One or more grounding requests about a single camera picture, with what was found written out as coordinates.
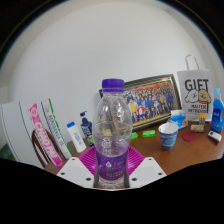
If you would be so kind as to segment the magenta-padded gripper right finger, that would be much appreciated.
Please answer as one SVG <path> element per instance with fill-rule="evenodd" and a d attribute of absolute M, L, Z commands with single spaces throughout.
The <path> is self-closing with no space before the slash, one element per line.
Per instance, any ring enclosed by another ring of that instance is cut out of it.
<path fill-rule="evenodd" d="M 153 157 L 144 157 L 133 147 L 128 148 L 124 177 L 126 188 L 143 187 L 165 176 L 166 173 Z"/>

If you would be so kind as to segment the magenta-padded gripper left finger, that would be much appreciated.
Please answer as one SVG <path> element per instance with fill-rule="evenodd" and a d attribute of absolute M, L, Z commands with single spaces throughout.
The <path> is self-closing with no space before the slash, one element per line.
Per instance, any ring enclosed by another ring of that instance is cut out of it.
<path fill-rule="evenodd" d="M 84 188 L 97 188 L 99 176 L 95 148 L 89 148 L 79 157 L 71 157 L 57 175 Z"/>

